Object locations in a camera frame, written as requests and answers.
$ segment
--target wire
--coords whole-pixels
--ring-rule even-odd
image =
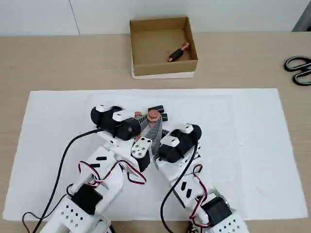
[[[92,170],[92,174],[93,174],[93,179],[94,179],[94,182],[93,183],[89,183],[88,185],[90,186],[98,186],[100,185],[102,182],[104,182],[108,177],[109,175],[111,174],[112,170],[116,167],[117,164],[119,163],[126,163],[130,169],[135,173],[137,174],[138,176],[140,176],[144,182],[139,182],[139,181],[134,181],[130,178],[130,173],[127,172],[127,179],[129,180],[129,182],[132,182],[132,183],[135,183],[135,184],[145,184],[147,182],[147,179],[145,178],[145,176],[139,172],[136,168],[134,168],[128,161],[126,160],[118,160],[112,167],[111,169],[108,171],[108,173],[105,175],[105,177],[101,180],[100,179],[100,175],[99,173],[97,172],[97,170],[95,168],[93,168],[90,164],[88,164],[87,162],[85,161],[80,161],[79,164],[78,164],[78,168],[79,168],[79,172],[81,173],[81,166],[80,164],[84,164],[85,166],[87,166],[88,168],[90,168]]]
[[[127,172],[127,179],[128,179],[128,181],[131,182],[131,183],[135,183],[135,184],[145,184],[144,182],[132,180],[132,179],[130,178],[130,173],[129,173],[129,172]]]
[[[73,186],[72,183],[71,183],[70,185],[67,186],[67,188],[66,188],[66,193],[67,193],[68,196],[70,196],[70,197],[72,198],[72,197],[73,197],[73,194],[71,194],[71,193],[69,192],[69,188],[70,188],[71,186]]]
[[[21,218],[21,221],[23,222],[23,225],[24,225],[24,227],[26,228],[27,232],[30,233],[30,230],[29,230],[29,228],[27,227],[27,225],[26,225],[26,223],[25,223],[25,217],[26,217],[26,215],[30,214],[30,215],[34,216],[35,218],[37,218],[37,219],[43,220],[43,219],[47,218],[48,216],[50,216],[50,215],[53,213],[53,211],[57,208],[57,206],[59,205],[59,203],[62,201],[62,199],[63,199],[65,196],[66,196],[66,194],[63,195],[63,196],[61,197],[61,199],[58,201],[58,203],[55,205],[55,207],[51,210],[51,212],[50,212],[48,215],[44,216],[44,217],[38,217],[38,216],[35,215],[33,212],[26,212],[26,213],[24,213],[24,214],[23,214],[23,217]]]
[[[205,185],[203,184],[203,182],[201,181],[200,177],[197,175],[197,173],[200,173],[200,172],[201,172],[202,168],[203,168],[203,165],[202,165],[202,164],[197,164],[197,165],[195,165],[195,166],[193,167],[193,170],[192,170],[192,174],[194,175],[195,178],[197,178],[197,179],[199,180],[199,184],[200,184],[200,185],[202,186],[202,188],[203,188],[204,195],[202,195],[202,196],[199,198],[199,200],[198,200],[198,202],[197,202],[197,204],[196,204],[196,206],[195,206],[195,208],[194,208],[194,210],[193,210],[191,216],[189,217],[190,219],[194,219],[194,218],[196,217],[196,212],[197,212],[198,208],[199,208],[199,207],[201,206],[201,204],[202,204],[204,201],[206,201],[206,199],[207,199],[207,189],[206,189]]]
[[[98,184],[101,184],[102,182],[104,182],[104,181],[108,178],[108,176],[111,174],[112,170],[113,170],[113,169],[116,167],[116,165],[119,164],[119,163],[126,163],[126,164],[130,167],[130,169],[131,169],[133,172],[135,172],[137,175],[139,175],[139,176],[144,180],[144,182],[133,181],[133,180],[131,180],[131,179],[129,178],[129,175],[128,175],[128,178],[129,178],[129,181],[130,181],[130,182],[138,183],[138,184],[145,184],[145,183],[147,182],[147,179],[145,178],[145,176],[144,176],[141,172],[139,172],[136,168],[134,168],[134,167],[133,167],[128,161],[126,161],[126,160],[118,160],[118,161],[111,167],[111,169],[109,170],[109,172],[105,175],[105,177],[104,177],[102,180],[97,180],[97,179],[95,178],[95,182],[98,183]]]
[[[165,227],[165,229],[169,232],[169,233],[174,233],[173,231],[171,231],[171,229],[168,227],[168,225],[165,222],[164,216],[163,216],[163,208],[164,208],[164,204],[167,200],[167,198],[170,196],[170,194],[173,192],[173,190],[175,189],[175,187],[178,185],[178,183],[180,182],[180,180],[183,178],[183,176],[185,175],[185,173],[187,172],[188,168],[190,167],[191,163],[194,160],[196,151],[198,149],[198,140],[197,138],[195,139],[195,144],[194,144],[194,150],[193,150],[193,154],[188,162],[188,164],[186,165],[185,169],[183,170],[183,172],[181,173],[181,175],[178,177],[178,179],[176,180],[176,182],[173,184],[173,186],[170,188],[170,190],[168,191],[168,193],[166,194],[166,196],[164,197],[162,203],[161,203],[161,207],[160,207],[160,216],[161,216],[161,221]]]
[[[98,133],[98,132],[101,132],[101,131],[105,131],[105,130],[106,130],[106,129],[96,129],[96,130],[88,131],[88,132],[86,132],[86,133],[83,133],[83,134],[80,134],[80,135],[74,137],[74,138],[68,143],[68,145],[67,145],[67,147],[66,147],[66,149],[65,149],[65,151],[64,151],[64,153],[63,153],[62,159],[61,159],[61,161],[60,161],[60,165],[59,165],[59,169],[58,169],[56,181],[55,181],[54,188],[53,188],[53,191],[52,191],[52,193],[51,193],[50,199],[49,199],[49,201],[48,201],[48,204],[46,205],[45,210],[43,211],[43,214],[42,214],[40,220],[38,221],[37,225],[35,226],[35,229],[33,230],[32,233],[35,233],[35,232],[38,230],[39,226],[40,226],[41,223],[42,223],[42,218],[44,217],[44,215],[45,215],[46,212],[48,211],[49,206],[50,206],[50,204],[51,204],[51,202],[52,202],[52,200],[53,200],[53,197],[54,197],[54,195],[55,195],[56,188],[57,188],[57,185],[58,185],[58,182],[59,182],[59,179],[60,179],[60,174],[61,174],[61,171],[62,171],[63,163],[64,163],[64,160],[65,160],[65,156],[66,156],[66,154],[67,154],[67,151],[68,151],[69,147],[70,147],[77,139],[79,139],[79,138],[81,138],[81,137],[84,137],[84,136],[87,136],[87,135],[90,135],[90,134],[93,134],[93,133]]]

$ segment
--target red and white wire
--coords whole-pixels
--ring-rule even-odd
[[[201,227],[201,228],[207,228],[207,227],[208,227],[208,224],[198,224],[198,223],[196,223],[196,221],[195,221],[195,218],[197,217],[197,215],[196,215],[196,214],[197,214],[197,211],[198,211],[199,207],[201,207],[202,203],[203,203],[204,201],[207,200],[207,195],[208,195],[207,189],[206,189],[205,185],[203,184],[203,182],[202,182],[202,180],[200,179],[200,177],[197,175],[197,173],[200,173],[200,172],[201,172],[202,168],[203,168],[203,165],[202,165],[202,164],[197,164],[197,165],[195,165],[195,166],[193,167],[193,170],[192,170],[192,174],[194,175],[195,178],[198,179],[199,184],[200,184],[201,187],[203,188],[203,195],[199,198],[199,200],[197,200],[197,204],[196,204],[196,206],[195,206],[195,208],[194,208],[194,210],[193,210],[191,216],[189,217],[189,219],[192,220],[192,222],[193,222],[193,224],[194,224],[195,226]]]
[[[140,176],[144,181],[143,182],[139,182],[139,181],[133,181],[130,179],[129,177],[129,173],[127,173],[127,177],[128,180],[132,183],[136,183],[136,184],[145,184],[147,182],[147,179],[144,177],[144,175],[139,172],[137,169],[135,169],[128,161],[126,160],[118,160],[112,167],[111,169],[108,171],[108,173],[104,176],[104,178],[101,179],[99,173],[97,172],[97,170],[95,168],[93,168],[90,164],[88,164],[85,161],[80,161],[78,164],[78,168],[79,168],[79,172],[81,172],[81,165],[80,164],[84,164],[86,165],[88,168],[91,169],[92,174],[93,174],[93,181],[89,183],[89,185],[91,186],[98,186],[99,184],[101,184],[102,182],[104,182],[109,175],[111,174],[112,170],[116,167],[117,164],[119,163],[125,163],[135,174],[137,174],[138,176]]]

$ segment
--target white bracket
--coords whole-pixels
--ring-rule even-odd
[[[146,137],[141,137],[132,147],[132,155],[136,159],[141,159],[146,156],[148,149],[152,145],[152,140]]]
[[[118,112],[114,112],[112,119],[114,119],[115,121],[121,122],[123,120],[134,117],[134,115],[135,115],[135,112],[133,112],[133,111],[121,110]]]
[[[191,133],[193,131],[193,126],[191,124],[185,124],[179,130],[183,133],[188,134],[188,133]]]
[[[96,105],[95,109],[98,111],[98,112],[106,112],[109,110],[109,108],[107,108],[106,106],[102,105],[102,104],[98,104]]]
[[[173,137],[168,134],[164,138],[162,138],[160,142],[163,145],[176,147],[179,144],[179,139],[177,137]]]

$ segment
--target black scissor handle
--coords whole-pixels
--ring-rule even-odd
[[[307,76],[308,74],[311,74],[311,69],[308,69],[305,72],[301,72],[299,74],[294,75],[293,76],[294,84],[299,85],[299,86],[310,86],[311,82],[302,82],[299,80],[301,77]]]
[[[302,64],[302,65],[295,66],[295,67],[291,67],[289,65],[289,63],[292,62],[292,61],[304,61],[305,63]],[[311,59],[309,57],[304,57],[304,56],[291,57],[284,63],[284,69],[286,71],[288,71],[288,72],[293,72],[293,71],[297,71],[297,70],[307,69],[310,66],[311,66]]]

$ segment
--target copper object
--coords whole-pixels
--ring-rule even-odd
[[[188,50],[189,47],[190,47],[190,44],[187,42],[187,43],[185,43],[185,44],[183,45],[183,47],[181,47],[180,49],[181,49],[182,51],[185,51],[185,50]]]
[[[141,116],[142,116],[141,112],[135,112],[135,115],[134,115],[135,118],[140,118]]]
[[[150,110],[147,115],[147,119],[150,121],[149,127],[152,126],[161,118],[161,114],[157,110]]]
[[[188,50],[189,48],[190,48],[190,43],[187,42],[187,43],[183,44],[183,46],[178,50],[185,51],[185,50]],[[168,62],[174,61],[174,59],[171,57],[174,53],[172,53],[170,55],[170,57],[167,59]]]

